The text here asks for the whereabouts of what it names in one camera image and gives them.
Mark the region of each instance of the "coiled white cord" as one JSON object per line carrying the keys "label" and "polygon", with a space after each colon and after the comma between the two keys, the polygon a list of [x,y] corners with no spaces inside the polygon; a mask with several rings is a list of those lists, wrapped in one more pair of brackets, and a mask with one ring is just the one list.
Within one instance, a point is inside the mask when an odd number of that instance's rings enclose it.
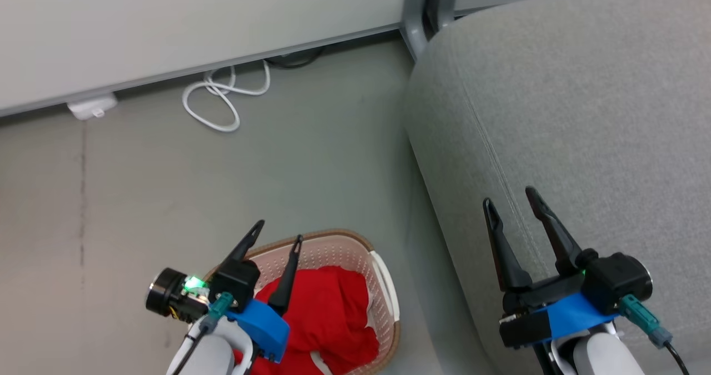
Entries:
{"label": "coiled white cord", "polygon": [[[237,81],[237,76],[236,74],[234,74],[234,67],[229,67],[228,84],[216,83],[215,81],[213,81],[213,75],[216,72],[220,71],[221,68],[213,69],[212,71],[208,71],[205,73],[202,82],[189,84],[188,87],[185,88],[185,91],[183,91],[183,107],[185,107],[185,110],[188,112],[188,114],[192,115],[193,118],[211,127],[212,129],[215,129],[216,131],[236,131],[239,128],[239,114],[234,108],[232,102],[229,101],[226,96],[230,92],[248,94],[249,96],[261,96],[262,94],[265,94],[269,90],[269,85],[272,83],[272,79],[269,74],[269,64],[267,64],[267,61],[262,61],[262,63],[264,64],[264,86],[260,87],[259,89],[256,89],[256,91],[250,91],[249,89],[239,89],[239,87],[234,87],[234,84]],[[190,94],[195,91],[195,89],[198,89],[200,87],[205,87],[205,89],[207,89],[208,92],[210,92],[214,96],[220,96],[220,98],[224,101],[224,104],[228,105],[229,109],[232,110],[232,114],[234,115],[234,122],[232,124],[229,124],[227,126],[213,124],[213,122],[210,122],[205,118],[201,117],[200,115],[195,114],[195,112],[190,109],[190,106],[188,105],[188,97],[190,97]]]}

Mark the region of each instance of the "gray sofa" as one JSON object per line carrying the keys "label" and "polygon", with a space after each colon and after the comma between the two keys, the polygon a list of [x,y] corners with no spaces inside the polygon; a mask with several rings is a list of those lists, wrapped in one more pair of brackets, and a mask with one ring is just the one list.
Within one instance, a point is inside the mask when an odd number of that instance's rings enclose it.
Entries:
{"label": "gray sofa", "polygon": [[[462,18],[412,73],[406,127],[485,352],[540,373],[498,335],[490,197],[522,266],[554,274],[534,185],[583,247],[624,251],[692,373],[711,373],[711,0],[531,0]],[[627,320],[645,372],[680,373]]]}

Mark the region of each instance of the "green light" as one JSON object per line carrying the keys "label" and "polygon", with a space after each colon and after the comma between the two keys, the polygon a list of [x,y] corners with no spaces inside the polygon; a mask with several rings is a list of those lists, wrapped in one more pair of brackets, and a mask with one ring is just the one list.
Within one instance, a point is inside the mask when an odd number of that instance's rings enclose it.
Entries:
{"label": "green light", "polygon": [[195,289],[196,287],[205,287],[206,283],[201,281],[200,278],[198,277],[188,277],[188,279],[185,279],[185,286],[183,286],[183,289],[186,291],[190,291],[190,289]]}

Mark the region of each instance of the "red clothing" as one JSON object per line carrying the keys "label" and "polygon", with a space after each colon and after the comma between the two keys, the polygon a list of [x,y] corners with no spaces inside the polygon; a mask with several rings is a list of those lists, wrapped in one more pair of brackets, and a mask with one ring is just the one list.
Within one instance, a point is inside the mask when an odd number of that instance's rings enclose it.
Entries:
{"label": "red clothing", "polygon": [[[270,282],[256,299],[269,300],[278,282]],[[281,364],[258,359],[254,375],[322,375],[313,364],[313,351],[320,353],[333,375],[344,375],[378,356],[375,331],[365,327],[368,287],[360,273],[340,267],[297,271],[284,320],[291,328],[284,359]]]}

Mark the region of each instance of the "concrete floor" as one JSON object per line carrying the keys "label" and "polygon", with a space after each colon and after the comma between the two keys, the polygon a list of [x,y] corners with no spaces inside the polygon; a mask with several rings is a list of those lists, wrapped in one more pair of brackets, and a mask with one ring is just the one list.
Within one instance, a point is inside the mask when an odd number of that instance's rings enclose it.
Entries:
{"label": "concrete floor", "polygon": [[[0,120],[3,373],[164,373],[185,326],[144,308],[166,266],[202,274],[254,221],[258,244],[323,228],[366,236],[398,289],[388,374],[488,373],[400,123],[412,61],[399,38],[337,46],[231,96],[220,134],[180,104],[195,78],[119,94],[102,119],[65,107]],[[239,85],[259,86],[259,64]],[[198,111],[229,122],[206,92]]]}

